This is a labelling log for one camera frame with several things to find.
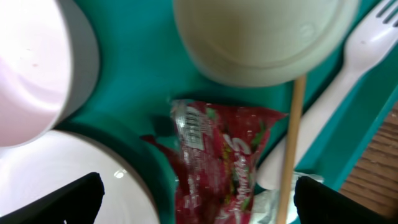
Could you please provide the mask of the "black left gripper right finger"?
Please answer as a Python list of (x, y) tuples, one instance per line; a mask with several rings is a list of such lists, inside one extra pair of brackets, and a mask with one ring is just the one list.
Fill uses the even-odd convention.
[(294, 205), (301, 224), (393, 223), (307, 176), (296, 181)]

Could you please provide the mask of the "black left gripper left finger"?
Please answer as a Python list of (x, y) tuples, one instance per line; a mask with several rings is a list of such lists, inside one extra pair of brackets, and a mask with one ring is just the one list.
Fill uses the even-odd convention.
[(1, 217), (1, 224), (94, 224), (104, 195), (100, 174), (91, 172)]

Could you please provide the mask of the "pink plate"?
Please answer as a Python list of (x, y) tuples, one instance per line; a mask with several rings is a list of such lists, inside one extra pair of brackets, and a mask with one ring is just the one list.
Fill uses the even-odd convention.
[(160, 222), (149, 189), (125, 159), (90, 138), (62, 131), (1, 149), (1, 216), (91, 172), (104, 185), (96, 223)]

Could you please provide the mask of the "red snack wrapper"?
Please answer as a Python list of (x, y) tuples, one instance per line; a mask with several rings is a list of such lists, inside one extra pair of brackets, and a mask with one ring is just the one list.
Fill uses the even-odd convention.
[(166, 156), (177, 176), (176, 224), (249, 223), (256, 164), (284, 114), (192, 100), (175, 100), (170, 114), (179, 151), (153, 135), (141, 139)]

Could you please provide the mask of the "pink bowl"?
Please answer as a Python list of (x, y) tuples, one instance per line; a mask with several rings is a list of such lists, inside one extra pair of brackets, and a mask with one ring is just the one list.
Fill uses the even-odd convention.
[(1, 0), (1, 147), (34, 141), (78, 110), (100, 70), (73, 0)]

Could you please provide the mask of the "white upside-down cup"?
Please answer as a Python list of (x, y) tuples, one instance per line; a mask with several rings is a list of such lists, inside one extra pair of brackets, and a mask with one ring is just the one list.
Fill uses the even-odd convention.
[(359, 0), (174, 0), (190, 59), (214, 82), (279, 85), (311, 71), (340, 44)]

